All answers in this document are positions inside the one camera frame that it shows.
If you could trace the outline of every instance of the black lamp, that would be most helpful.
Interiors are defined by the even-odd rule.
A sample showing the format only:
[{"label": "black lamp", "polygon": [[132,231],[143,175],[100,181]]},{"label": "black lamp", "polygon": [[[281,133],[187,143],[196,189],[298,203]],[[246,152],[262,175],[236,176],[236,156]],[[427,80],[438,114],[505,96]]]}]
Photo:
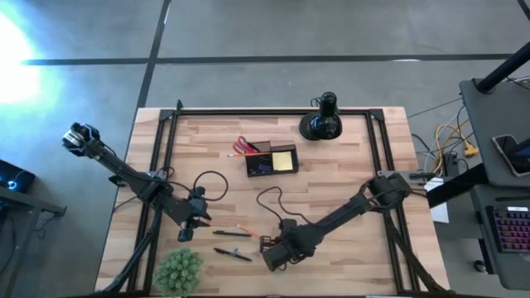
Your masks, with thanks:
[{"label": "black lamp", "polygon": [[326,92],[320,97],[318,112],[308,113],[300,121],[300,134],[311,141],[331,140],[342,133],[342,122],[337,113],[337,96]]}]

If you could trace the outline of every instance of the green plant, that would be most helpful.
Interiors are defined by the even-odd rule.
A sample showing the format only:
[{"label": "green plant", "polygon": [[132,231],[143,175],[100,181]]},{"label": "green plant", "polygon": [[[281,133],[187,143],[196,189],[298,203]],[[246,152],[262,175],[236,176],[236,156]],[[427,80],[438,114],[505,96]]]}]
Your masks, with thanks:
[{"label": "green plant", "polygon": [[155,271],[154,284],[164,296],[186,297],[199,285],[202,262],[189,248],[170,252]]}]

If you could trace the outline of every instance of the pen holder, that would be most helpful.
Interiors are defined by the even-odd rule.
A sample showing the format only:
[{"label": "pen holder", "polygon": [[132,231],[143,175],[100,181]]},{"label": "pen holder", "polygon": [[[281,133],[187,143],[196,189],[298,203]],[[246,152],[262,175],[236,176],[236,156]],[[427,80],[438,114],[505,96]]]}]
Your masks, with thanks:
[{"label": "pen holder", "polygon": [[271,147],[270,142],[255,142],[253,145],[261,152],[270,153],[245,157],[248,177],[298,172],[298,155],[295,145]]}]

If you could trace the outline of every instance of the phone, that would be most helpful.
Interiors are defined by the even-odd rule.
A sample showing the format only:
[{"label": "phone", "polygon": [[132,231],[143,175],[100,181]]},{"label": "phone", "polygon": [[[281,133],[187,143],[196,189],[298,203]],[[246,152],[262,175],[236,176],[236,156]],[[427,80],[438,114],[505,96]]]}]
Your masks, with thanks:
[{"label": "phone", "polygon": [[503,135],[492,141],[515,176],[530,174],[530,140],[517,143],[513,136]]}]

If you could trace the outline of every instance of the pencil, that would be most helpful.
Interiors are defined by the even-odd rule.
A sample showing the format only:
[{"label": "pencil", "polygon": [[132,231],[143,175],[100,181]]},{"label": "pencil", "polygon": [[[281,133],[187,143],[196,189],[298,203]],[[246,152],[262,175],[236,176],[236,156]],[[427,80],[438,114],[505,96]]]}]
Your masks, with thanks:
[{"label": "pencil", "polygon": [[259,152],[259,153],[245,153],[245,154],[228,154],[228,157],[244,157],[244,156],[261,156],[271,154],[271,152]]}]

